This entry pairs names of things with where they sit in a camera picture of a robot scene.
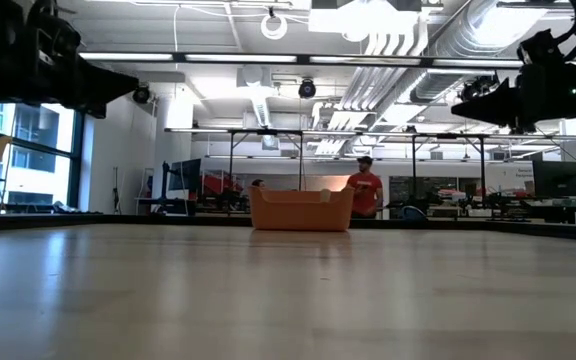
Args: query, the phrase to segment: metal pole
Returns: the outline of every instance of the metal pole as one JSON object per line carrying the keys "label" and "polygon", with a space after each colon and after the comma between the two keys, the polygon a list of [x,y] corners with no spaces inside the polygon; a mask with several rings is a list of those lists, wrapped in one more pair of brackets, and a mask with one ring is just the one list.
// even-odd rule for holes
{"label": "metal pole", "polygon": [[481,155],[481,201],[484,208],[486,208],[486,152],[484,151],[484,138],[483,136],[479,138],[479,146],[481,150],[479,154]]}
{"label": "metal pole", "polygon": [[415,139],[412,137],[412,194],[417,197],[417,150],[415,150]]}
{"label": "metal pole", "polygon": [[301,191],[302,169],[304,167],[304,134],[299,135],[299,191]]}
{"label": "metal pole", "polygon": [[234,131],[230,133],[230,170],[228,172],[228,180],[230,181],[230,186],[228,187],[228,196],[226,196],[226,211],[228,212],[228,217],[230,217],[230,199],[232,197],[232,188],[233,188],[233,181],[232,181],[232,157],[233,151],[235,150],[235,133]]}

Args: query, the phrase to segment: security camera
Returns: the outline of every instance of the security camera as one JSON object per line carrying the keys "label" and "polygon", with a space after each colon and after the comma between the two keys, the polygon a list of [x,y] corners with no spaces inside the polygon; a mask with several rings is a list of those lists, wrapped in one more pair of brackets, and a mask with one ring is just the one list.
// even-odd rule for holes
{"label": "security camera", "polygon": [[303,79],[299,86],[299,97],[302,99],[310,99],[317,93],[317,88],[312,82],[312,79]]}
{"label": "security camera", "polygon": [[155,94],[150,91],[148,84],[140,84],[139,87],[137,87],[137,90],[132,93],[132,99],[137,104],[148,104],[154,99],[154,97]]}

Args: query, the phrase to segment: fluorescent light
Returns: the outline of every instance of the fluorescent light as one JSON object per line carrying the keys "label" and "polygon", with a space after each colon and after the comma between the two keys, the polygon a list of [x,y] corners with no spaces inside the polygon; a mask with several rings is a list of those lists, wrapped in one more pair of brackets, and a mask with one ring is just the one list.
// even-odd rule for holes
{"label": "fluorescent light", "polygon": [[387,137],[413,137],[413,133],[391,133],[391,132],[367,132],[366,136],[387,136]]}
{"label": "fluorescent light", "polygon": [[476,75],[476,76],[494,76],[494,70],[470,70],[470,69],[428,69],[428,74],[440,75]]}
{"label": "fluorescent light", "polygon": [[311,56],[313,64],[336,64],[336,65],[369,65],[369,66],[419,66],[418,58],[393,57],[393,56]]}
{"label": "fluorescent light", "polygon": [[[205,156],[208,159],[230,159],[229,155],[206,155]],[[232,156],[233,159],[248,159],[248,156],[244,156],[244,155],[233,155]]]}
{"label": "fluorescent light", "polygon": [[79,55],[92,61],[172,61],[170,53],[104,53],[81,52]]}
{"label": "fluorescent light", "polygon": [[524,63],[513,59],[434,59],[433,66],[517,70]]}
{"label": "fluorescent light", "polygon": [[256,63],[296,63],[296,55],[246,55],[246,54],[187,54],[188,62],[256,62]]}
{"label": "fluorescent light", "polygon": [[340,136],[356,136],[355,131],[314,131],[306,130],[303,132],[304,135],[340,135]]}
{"label": "fluorescent light", "polygon": [[164,131],[167,132],[178,132],[178,133],[227,133],[228,129],[178,129],[178,128],[166,128]]}

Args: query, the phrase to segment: camera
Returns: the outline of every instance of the camera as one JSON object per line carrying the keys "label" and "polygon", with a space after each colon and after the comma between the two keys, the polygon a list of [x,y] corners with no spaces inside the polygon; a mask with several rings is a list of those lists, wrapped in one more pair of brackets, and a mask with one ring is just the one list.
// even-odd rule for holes
{"label": "camera", "polygon": [[302,99],[310,99],[317,93],[317,88],[312,82],[312,79],[303,79],[299,86],[299,97]]}
{"label": "camera", "polygon": [[576,0],[570,0],[575,21],[566,33],[554,38],[550,30],[540,31],[523,41],[517,50],[524,63],[510,86],[505,79],[481,96],[462,97],[454,105],[455,115],[508,126],[513,134],[536,131],[541,120],[576,117],[576,46],[564,55],[558,45],[576,35]]}
{"label": "camera", "polygon": [[20,5],[0,0],[0,102],[61,103],[103,118],[139,80],[81,58],[81,36],[59,11],[55,0],[37,0],[24,19]]}

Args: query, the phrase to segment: computer monitor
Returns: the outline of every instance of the computer monitor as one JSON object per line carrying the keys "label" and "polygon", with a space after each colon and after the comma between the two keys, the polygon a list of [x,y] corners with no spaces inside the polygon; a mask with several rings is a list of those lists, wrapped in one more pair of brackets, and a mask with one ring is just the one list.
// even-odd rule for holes
{"label": "computer monitor", "polygon": [[[201,159],[172,163],[170,164],[170,170],[168,190],[199,191],[201,186]],[[173,172],[179,172],[181,176],[177,176]]]}
{"label": "computer monitor", "polygon": [[535,196],[576,196],[576,162],[533,161]]}

